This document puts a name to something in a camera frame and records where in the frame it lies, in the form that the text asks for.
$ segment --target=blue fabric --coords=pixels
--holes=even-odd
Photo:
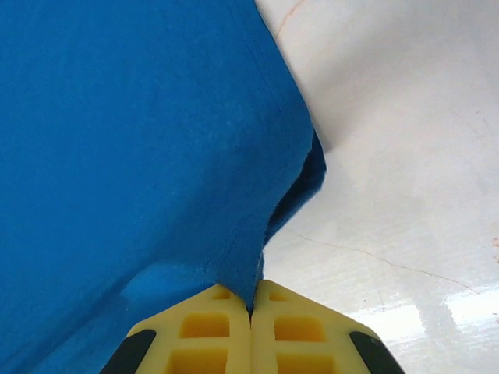
[[[251,308],[324,171],[253,0],[1,1],[0,372],[98,372],[214,283]]]

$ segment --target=yellow plastic part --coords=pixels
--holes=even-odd
[[[350,339],[366,326],[269,280],[251,318],[253,374],[370,374]]]
[[[208,288],[129,331],[157,333],[136,374],[250,374],[249,321],[241,299]]]

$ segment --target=black rubber pad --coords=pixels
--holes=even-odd
[[[381,340],[359,331],[350,333],[350,339],[371,374],[404,374]]]
[[[155,337],[154,330],[140,331],[127,337],[100,374],[135,374]]]

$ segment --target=white table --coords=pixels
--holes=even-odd
[[[498,373],[499,2],[258,5],[329,168],[265,276],[372,327],[408,374]]]

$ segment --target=glossy white surface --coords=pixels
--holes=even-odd
[[[371,326],[407,373],[498,373],[499,3],[258,4],[329,168],[266,277]]]

